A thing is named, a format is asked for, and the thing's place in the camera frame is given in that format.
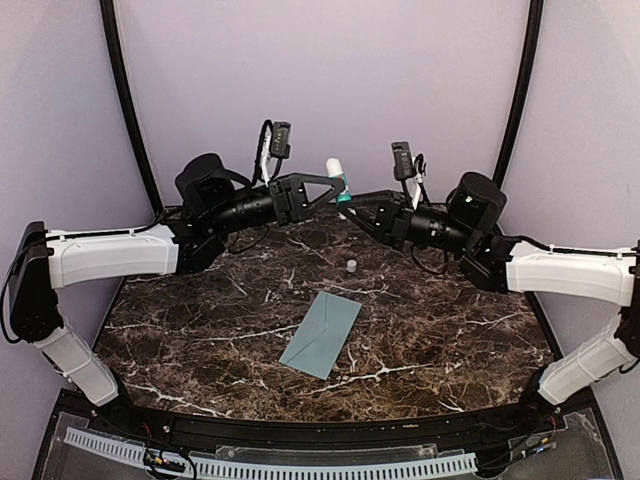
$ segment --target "vertical black post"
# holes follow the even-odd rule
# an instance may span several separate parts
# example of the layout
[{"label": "vertical black post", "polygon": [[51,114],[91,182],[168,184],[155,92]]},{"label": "vertical black post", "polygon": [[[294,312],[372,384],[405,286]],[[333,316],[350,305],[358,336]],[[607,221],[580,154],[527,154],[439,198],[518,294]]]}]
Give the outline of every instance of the vertical black post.
[{"label": "vertical black post", "polygon": [[118,36],[118,23],[116,21],[115,8],[113,0],[100,0],[100,8],[102,10],[102,23],[104,25],[104,34],[107,40],[107,48],[109,50],[109,58],[111,59],[111,69],[113,70],[113,78],[116,82],[118,97],[120,98],[120,107],[122,108],[122,116],[127,126],[131,147],[136,157],[138,170],[147,191],[147,197],[151,203],[154,213],[157,215],[163,209],[162,199],[153,172],[147,151],[144,148],[138,118],[133,106],[133,98],[129,89],[129,81],[124,65],[124,57],[122,55],[122,46],[120,45],[120,37]]},{"label": "vertical black post", "polygon": [[527,99],[529,81],[531,80],[531,72],[533,70],[533,60],[536,56],[536,47],[538,45],[538,34],[540,33],[540,24],[542,23],[543,3],[543,0],[531,0],[529,5],[529,18],[527,20],[527,31],[522,48],[518,80],[516,81],[513,102],[511,103],[511,111],[509,112],[507,128],[505,129],[502,147],[498,155],[498,162],[493,171],[493,181],[500,188],[502,188],[504,178],[507,175],[509,161],[511,160],[513,147],[516,143],[518,128],[520,127],[520,120],[522,119],[522,112]]}]

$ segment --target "white wall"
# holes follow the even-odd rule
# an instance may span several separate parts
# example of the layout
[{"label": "white wall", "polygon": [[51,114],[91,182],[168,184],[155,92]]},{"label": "white wall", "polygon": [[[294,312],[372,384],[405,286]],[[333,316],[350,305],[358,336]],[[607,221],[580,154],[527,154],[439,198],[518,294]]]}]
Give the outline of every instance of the white wall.
[{"label": "white wall", "polygon": [[[0,15],[0,274],[24,227],[142,224],[150,208],[122,121],[99,2],[3,2]],[[91,341],[116,281],[60,293]],[[62,382],[32,347],[0,339],[0,478],[31,478]]]},{"label": "white wall", "polygon": [[251,171],[264,118],[293,124],[286,171],[343,160],[352,190],[397,188],[390,143],[443,200],[498,155],[527,1],[120,0],[133,95],[160,192],[209,151]]},{"label": "white wall", "polygon": [[[546,2],[506,193],[509,233],[584,247],[640,238],[640,3]],[[541,301],[565,352],[616,311],[559,295]],[[640,478],[640,370],[595,391],[626,477]]]}]

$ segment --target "marble table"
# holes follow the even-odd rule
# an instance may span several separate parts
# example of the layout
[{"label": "marble table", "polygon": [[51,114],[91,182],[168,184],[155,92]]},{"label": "marble table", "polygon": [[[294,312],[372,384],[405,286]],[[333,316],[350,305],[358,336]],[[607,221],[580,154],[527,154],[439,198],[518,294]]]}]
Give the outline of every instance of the marble table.
[{"label": "marble table", "polygon": [[[422,272],[327,208],[201,274],[128,279],[96,352],[137,404],[199,415],[367,421],[513,403],[552,359],[536,318],[524,296],[449,271]],[[278,363],[320,291],[363,304],[326,381]]]}]

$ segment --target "white bottle cap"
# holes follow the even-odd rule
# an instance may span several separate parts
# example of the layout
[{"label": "white bottle cap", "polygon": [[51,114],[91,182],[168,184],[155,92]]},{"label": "white bottle cap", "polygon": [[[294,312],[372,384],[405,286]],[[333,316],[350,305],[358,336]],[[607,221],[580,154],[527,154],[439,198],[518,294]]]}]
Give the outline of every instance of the white bottle cap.
[{"label": "white bottle cap", "polygon": [[328,159],[326,165],[327,165],[327,174],[330,177],[337,177],[344,173],[344,170],[342,170],[342,164],[340,163],[340,160],[338,160],[337,158]]}]

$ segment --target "envelope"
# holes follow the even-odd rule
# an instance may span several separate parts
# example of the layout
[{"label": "envelope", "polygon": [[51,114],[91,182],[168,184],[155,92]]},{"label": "envelope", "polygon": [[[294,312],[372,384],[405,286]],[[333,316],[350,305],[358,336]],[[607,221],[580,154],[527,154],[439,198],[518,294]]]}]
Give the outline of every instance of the envelope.
[{"label": "envelope", "polygon": [[280,363],[326,380],[347,340],[361,303],[320,292],[280,357]]}]

